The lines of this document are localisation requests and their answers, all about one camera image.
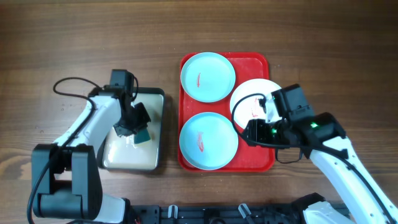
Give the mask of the white plate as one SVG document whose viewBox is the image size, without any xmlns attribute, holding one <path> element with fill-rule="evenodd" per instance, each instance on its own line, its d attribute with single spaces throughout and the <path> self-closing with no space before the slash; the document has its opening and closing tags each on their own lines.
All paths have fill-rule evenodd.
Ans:
<svg viewBox="0 0 398 224">
<path fill-rule="evenodd" d="M 261 95 L 252 96 L 240 102 L 234 114 L 235 123 L 244 129 L 251 119 L 264 119 L 267 123 L 281 120 L 271 95 L 273 91 L 280 89 L 278 84 L 261 78 L 240 84 L 231 96 L 230 111 L 241 98 L 254 93 L 261 93 Z"/>
</svg>

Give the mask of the green yellow sponge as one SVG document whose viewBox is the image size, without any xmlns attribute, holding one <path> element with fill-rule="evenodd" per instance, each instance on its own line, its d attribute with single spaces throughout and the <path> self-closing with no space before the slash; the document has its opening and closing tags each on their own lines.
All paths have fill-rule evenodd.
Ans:
<svg viewBox="0 0 398 224">
<path fill-rule="evenodd" d="M 144 142 L 150 141 L 151 137 L 150 134 L 148 132 L 148 130 L 142 129 L 140 131 L 138 131 L 135 135 L 134 135 L 134 144 L 142 144 Z"/>
</svg>

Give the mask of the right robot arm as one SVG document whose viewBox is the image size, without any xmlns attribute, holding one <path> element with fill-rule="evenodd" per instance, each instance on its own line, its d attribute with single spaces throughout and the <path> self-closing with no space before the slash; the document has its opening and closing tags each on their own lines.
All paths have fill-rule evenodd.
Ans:
<svg viewBox="0 0 398 224">
<path fill-rule="evenodd" d="M 250 146 L 300 149 L 331 182 L 357 223 L 397 223 L 397 207 L 363 166 L 330 113 L 289 114 L 274 124 L 252 119 L 240 136 Z"/>
</svg>

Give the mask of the light blue plate front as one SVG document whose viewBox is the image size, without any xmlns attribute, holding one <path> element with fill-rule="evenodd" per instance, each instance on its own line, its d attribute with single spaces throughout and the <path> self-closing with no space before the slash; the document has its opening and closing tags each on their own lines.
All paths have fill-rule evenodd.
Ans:
<svg viewBox="0 0 398 224">
<path fill-rule="evenodd" d="M 239 139 L 229 119 L 214 112 L 191 117 L 182 127 L 179 146 L 184 159 L 201 170 L 217 170 L 235 157 Z"/>
</svg>

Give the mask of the light blue plate rear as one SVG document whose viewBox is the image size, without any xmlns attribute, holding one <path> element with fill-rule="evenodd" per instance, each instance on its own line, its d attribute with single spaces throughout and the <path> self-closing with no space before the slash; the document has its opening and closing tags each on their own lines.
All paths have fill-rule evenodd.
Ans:
<svg viewBox="0 0 398 224">
<path fill-rule="evenodd" d="M 190 57 L 182 66 L 180 82 L 185 93 L 202 103 L 226 98 L 236 82 L 232 63 L 224 56 L 203 52 Z"/>
</svg>

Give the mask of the light blue plate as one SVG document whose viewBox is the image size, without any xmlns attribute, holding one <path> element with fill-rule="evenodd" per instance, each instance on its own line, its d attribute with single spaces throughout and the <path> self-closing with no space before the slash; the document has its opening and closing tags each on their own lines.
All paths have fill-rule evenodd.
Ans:
<svg viewBox="0 0 398 224">
<path fill-rule="evenodd" d="M 201 170 L 217 170 L 235 157 L 239 139 L 229 119 L 214 112 L 191 117 L 182 127 L 179 146 L 184 159 Z"/>
<path fill-rule="evenodd" d="M 226 98 L 236 82 L 232 63 L 224 56 L 203 52 L 190 57 L 182 66 L 180 82 L 185 93 L 202 103 Z"/>
</svg>

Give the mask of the black tray with soapy water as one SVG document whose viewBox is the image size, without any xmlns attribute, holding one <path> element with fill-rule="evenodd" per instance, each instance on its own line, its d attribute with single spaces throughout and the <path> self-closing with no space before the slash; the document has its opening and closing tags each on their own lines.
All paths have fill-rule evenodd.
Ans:
<svg viewBox="0 0 398 224">
<path fill-rule="evenodd" d="M 143 87 L 139 89 L 134 103 L 143 103 L 151 118 L 147 127 L 150 140 L 136 144 L 133 135 L 119 137 L 115 130 L 111 129 L 96 156 L 99 168 L 139 171 L 152 171 L 157 168 L 161 149 L 165 93 L 160 88 Z"/>
</svg>

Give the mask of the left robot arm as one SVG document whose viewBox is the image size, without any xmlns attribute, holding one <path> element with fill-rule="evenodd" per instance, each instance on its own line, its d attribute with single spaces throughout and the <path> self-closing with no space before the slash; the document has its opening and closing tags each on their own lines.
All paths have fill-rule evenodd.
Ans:
<svg viewBox="0 0 398 224">
<path fill-rule="evenodd" d="M 27 221 L 68 219 L 70 223 L 124 223 L 129 200 L 103 193 L 96 153 L 108 133 L 130 136 L 150 121 L 143 103 L 123 88 L 96 87 L 70 129 L 32 151 L 32 190 Z"/>
</svg>

